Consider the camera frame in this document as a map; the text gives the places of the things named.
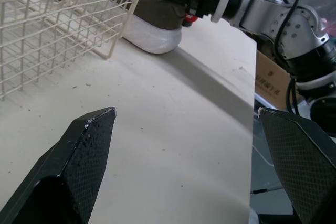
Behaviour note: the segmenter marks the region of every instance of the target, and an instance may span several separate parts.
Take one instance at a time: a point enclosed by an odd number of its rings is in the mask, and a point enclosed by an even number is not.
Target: cardboard box
[[[279,110],[286,109],[286,91],[290,75],[279,65],[257,51],[256,93]],[[297,93],[297,100],[302,97]]]

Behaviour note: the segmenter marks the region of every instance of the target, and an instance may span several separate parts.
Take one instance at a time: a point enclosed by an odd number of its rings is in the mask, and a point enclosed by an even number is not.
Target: table surface
[[[120,40],[0,102],[0,208],[70,122],[117,108],[90,223],[247,223],[256,44],[221,20],[174,51]]]

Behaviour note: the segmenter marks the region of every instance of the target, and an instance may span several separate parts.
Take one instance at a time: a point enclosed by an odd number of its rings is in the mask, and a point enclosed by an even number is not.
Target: white wire basket
[[[89,51],[110,58],[137,3],[0,0],[0,98]]]

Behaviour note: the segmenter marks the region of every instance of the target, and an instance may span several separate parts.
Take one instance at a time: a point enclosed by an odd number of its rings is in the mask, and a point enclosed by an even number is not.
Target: wire basket
[[[138,0],[0,0],[0,98],[89,51],[109,58]],[[99,47],[109,42],[105,52]]]

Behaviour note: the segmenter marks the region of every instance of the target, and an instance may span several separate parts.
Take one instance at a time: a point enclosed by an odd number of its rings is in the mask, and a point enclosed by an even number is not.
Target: red part
[[[198,19],[197,16],[190,15],[190,14],[186,14],[184,17],[184,20],[188,22],[195,22],[197,19]]]

